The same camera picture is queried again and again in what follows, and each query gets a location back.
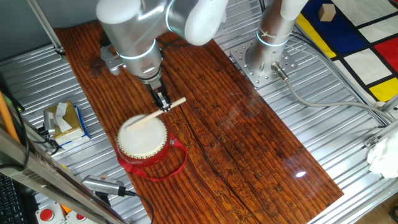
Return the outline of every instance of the keyboard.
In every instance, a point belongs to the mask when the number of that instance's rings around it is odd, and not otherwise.
[[[17,185],[11,178],[0,174],[0,224],[25,224]]]

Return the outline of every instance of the red square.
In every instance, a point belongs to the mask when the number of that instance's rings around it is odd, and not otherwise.
[[[398,72],[398,37],[377,44],[374,48]]]

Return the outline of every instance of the small drum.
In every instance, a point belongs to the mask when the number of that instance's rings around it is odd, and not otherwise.
[[[120,156],[136,167],[149,167],[163,160],[170,151],[170,135],[159,118],[137,124],[132,130],[126,126],[141,119],[137,115],[128,119],[120,128],[116,142]]]
[[[180,172],[187,161],[187,149],[167,131],[165,124],[159,118],[152,118],[143,123],[135,124],[133,129],[126,126],[141,119],[145,115],[137,115],[128,119],[121,127],[116,138],[118,145],[118,161],[127,171],[148,178],[152,181],[164,180]],[[185,160],[175,172],[161,179],[148,177],[140,168],[158,164],[166,158],[170,148],[174,146],[185,153]]]

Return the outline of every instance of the wood grain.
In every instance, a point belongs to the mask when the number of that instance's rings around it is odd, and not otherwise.
[[[135,76],[108,72],[100,59],[97,22],[56,32],[116,147],[125,120],[157,108]],[[215,41],[169,46],[165,54],[162,76],[170,97],[187,102],[160,119],[189,157],[184,170],[165,181],[131,175],[137,192],[152,202],[156,223],[306,223],[343,195]],[[157,175],[171,173],[181,159],[171,152]],[[298,178],[299,172],[306,174]]]

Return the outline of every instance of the colorful mat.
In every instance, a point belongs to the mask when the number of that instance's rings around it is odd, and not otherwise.
[[[398,9],[395,0],[309,0],[297,22],[373,103],[398,94]],[[321,22],[322,4],[334,4]]]

